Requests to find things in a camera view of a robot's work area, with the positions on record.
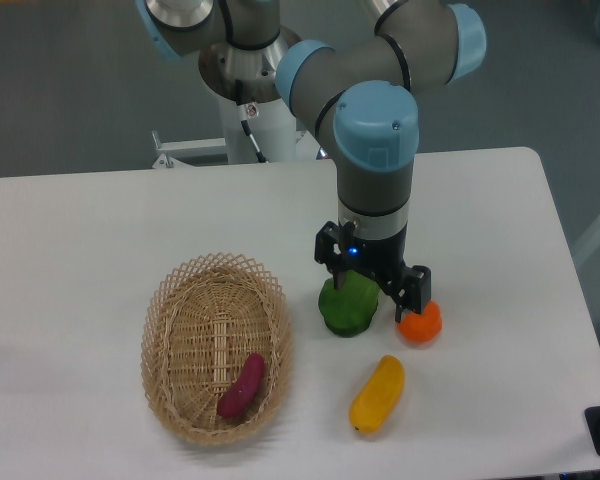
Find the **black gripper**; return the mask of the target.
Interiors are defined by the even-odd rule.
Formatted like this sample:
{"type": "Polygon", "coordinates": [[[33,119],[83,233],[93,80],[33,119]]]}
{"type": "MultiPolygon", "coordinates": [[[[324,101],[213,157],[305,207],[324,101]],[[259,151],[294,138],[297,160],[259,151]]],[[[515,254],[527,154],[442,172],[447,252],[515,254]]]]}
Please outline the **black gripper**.
{"type": "Polygon", "coordinates": [[[349,271],[375,282],[395,305],[394,320],[420,315],[431,301],[431,270],[424,265],[409,266],[404,260],[406,229],[381,239],[367,240],[355,234],[355,224],[327,222],[316,234],[314,259],[333,276],[340,290],[349,271]]]}

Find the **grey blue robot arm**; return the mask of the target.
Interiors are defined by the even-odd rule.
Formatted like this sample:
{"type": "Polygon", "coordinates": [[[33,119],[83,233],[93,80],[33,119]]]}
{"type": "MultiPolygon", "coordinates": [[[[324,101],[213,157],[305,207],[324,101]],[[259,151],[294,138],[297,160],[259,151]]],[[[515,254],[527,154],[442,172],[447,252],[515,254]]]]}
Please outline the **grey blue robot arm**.
{"type": "Polygon", "coordinates": [[[338,219],[317,234],[315,260],[341,288],[349,272],[372,281],[398,314],[421,313],[431,273],[404,261],[417,92],[476,70],[487,49],[465,4],[369,1],[372,38],[348,51],[302,40],[276,1],[140,1],[156,49],[198,55],[217,98],[231,163],[289,161],[303,126],[337,172],[338,219]]]}

